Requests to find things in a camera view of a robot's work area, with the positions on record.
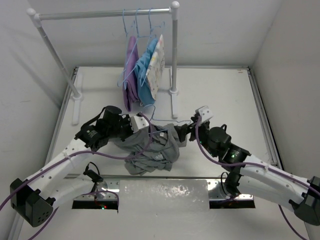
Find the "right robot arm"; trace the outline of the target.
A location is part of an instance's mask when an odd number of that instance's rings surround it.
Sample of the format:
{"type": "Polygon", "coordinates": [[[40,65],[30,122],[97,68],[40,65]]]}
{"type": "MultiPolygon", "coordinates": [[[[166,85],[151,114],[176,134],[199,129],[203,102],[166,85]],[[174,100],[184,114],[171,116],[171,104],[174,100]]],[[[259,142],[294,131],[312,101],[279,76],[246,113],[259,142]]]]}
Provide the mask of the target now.
{"type": "Polygon", "coordinates": [[[191,124],[177,126],[181,141],[190,135],[204,156],[228,172],[224,182],[226,194],[250,194],[292,211],[300,220],[320,224],[320,179],[304,178],[270,165],[248,150],[232,143],[227,126],[210,127],[198,114],[191,124]]]}

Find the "light blue wire hanger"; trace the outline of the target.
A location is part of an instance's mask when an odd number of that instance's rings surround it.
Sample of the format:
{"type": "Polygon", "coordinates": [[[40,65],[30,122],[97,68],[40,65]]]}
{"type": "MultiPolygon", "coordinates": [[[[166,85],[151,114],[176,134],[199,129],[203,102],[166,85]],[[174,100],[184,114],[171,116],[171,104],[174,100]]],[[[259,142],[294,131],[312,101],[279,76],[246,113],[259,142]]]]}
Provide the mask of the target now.
{"type": "Polygon", "coordinates": [[[156,122],[166,122],[166,123],[177,123],[177,124],[181,124],[183,122],[188,122],[188,124],[190,124],[192,121],[191,120],[181,120],[181,121],[178,121],[178,120],[174,120],[174,119],[171,119],[171,120],[166,120],[166,119],[156,119],[154,118],[154,115],[155,115],[155,112],[156,112],[156,106],[154,104],[148,104],[148,105],[145,105],[143,108],[147,108],[147,107],[153,107],[153,112],[151,114],[151,117],[149,118],[149,121],[156,121],[156,122]]]}

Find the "grey t shirt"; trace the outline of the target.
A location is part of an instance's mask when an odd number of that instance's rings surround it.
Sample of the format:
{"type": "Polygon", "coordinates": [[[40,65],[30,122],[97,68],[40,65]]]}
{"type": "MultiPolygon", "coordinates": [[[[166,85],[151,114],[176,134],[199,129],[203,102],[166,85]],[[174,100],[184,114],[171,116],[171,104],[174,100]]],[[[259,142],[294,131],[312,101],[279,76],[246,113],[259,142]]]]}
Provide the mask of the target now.
{"type": "Polygon", "coordinates": [[[173,163],[180,157],[180,148],[187,145],[187,141],[180,141],[175,125],[170,123],[164,126],[154,125],[155,133],[147,150],[141,152],[149,142],[150,135],[147,129],[143,129],[124,141],[116,139],[113,143],[121,150],[129,152],[124,167],[131,175],[144,175],[155,170],[171,171],[173,163]]]}

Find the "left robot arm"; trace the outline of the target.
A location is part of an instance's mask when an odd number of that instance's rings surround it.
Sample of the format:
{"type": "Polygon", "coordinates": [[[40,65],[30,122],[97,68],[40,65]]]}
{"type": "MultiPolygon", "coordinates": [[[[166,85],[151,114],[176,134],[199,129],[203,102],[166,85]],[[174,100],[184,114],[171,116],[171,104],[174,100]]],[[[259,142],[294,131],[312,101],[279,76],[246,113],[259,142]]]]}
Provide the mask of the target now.
{"type": "Polygon", "coordinates": [[[116,106],[105,106],[84,123],[69,144],[48,164],[22,180],[10,184],[11,207],[32,227],[38,227],[58,204],[59,182],[93,152],[112,139],[125,140],[134,133],[134,117],[123,114],[116,106]]]}

